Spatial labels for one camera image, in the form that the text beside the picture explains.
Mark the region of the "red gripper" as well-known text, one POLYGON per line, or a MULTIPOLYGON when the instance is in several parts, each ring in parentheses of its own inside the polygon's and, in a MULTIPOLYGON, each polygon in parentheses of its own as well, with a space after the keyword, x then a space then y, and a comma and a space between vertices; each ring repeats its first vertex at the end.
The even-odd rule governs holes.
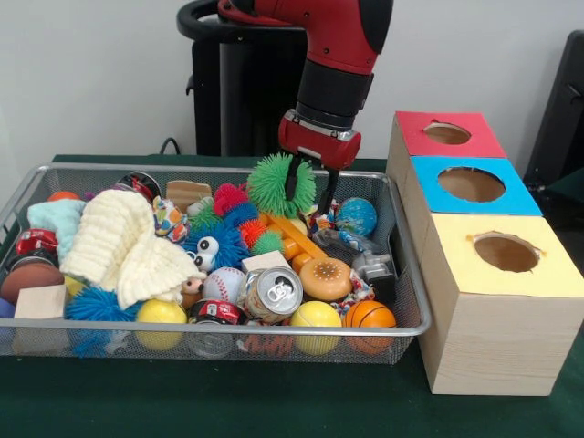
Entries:
POLYGON ((320 196, 318 213, 327 214, 339 181, 339 171, 348 168, 360 149, 361 134, 354 130, 323 128, 302 120, 294 109, 289 109, 278 127, 281 147, 293 154, 285 180, 285 194, 292 201, 297 189, 299 154, 317 159, 328 169, 328 183, 320 196))

